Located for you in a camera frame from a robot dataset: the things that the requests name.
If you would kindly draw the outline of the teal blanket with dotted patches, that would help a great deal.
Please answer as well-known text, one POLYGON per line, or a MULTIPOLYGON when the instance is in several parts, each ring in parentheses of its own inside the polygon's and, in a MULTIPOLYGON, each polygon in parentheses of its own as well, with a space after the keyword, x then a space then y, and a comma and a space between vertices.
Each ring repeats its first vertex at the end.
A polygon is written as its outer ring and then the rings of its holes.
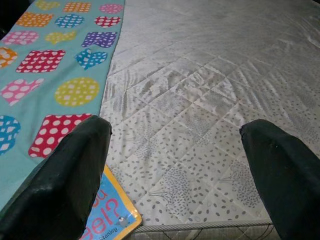
POLYGON ((98 115, 125 0, 35 0, 0 40, 0 211, 84 119, 98 115))

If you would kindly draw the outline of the grey quilted mattress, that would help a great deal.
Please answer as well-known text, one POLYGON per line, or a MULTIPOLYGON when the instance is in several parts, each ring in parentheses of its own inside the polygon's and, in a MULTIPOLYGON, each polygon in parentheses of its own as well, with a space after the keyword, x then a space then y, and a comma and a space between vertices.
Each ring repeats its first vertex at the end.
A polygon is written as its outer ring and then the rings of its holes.
POLYGON ((125 240, 280 240, 239 130, 270 121, 320 158, 320 3, 125 0, 100 115, 142 216, 125 240))

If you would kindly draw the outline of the colourful children's board book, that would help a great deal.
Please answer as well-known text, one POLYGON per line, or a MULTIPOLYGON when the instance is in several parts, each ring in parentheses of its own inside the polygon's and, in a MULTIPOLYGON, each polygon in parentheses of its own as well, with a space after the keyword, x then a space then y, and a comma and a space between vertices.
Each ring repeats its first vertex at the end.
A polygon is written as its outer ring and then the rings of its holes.
POLYGON ((105 166, 85 230, 79 240, 123 240, 142 217, 112 171, 105 166))

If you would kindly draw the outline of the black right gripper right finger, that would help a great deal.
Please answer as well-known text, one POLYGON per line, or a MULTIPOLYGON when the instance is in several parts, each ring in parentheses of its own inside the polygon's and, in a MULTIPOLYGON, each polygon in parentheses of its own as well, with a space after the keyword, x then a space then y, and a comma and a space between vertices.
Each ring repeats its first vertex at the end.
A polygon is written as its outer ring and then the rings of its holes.
POLYGON ((320 240, 320 159, 299 138, 264 119, 244 124, 239 133, 281 240, 320 240))

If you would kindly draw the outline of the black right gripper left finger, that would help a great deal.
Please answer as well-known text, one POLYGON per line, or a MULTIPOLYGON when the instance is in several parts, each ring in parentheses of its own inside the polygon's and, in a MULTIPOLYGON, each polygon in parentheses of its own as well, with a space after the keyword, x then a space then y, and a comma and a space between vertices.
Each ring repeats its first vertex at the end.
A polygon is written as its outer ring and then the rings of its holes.
POLYGON ((0 211, 0 240, 79 240, 101 184, 112 126, 93 115, 67 134, 0 211))

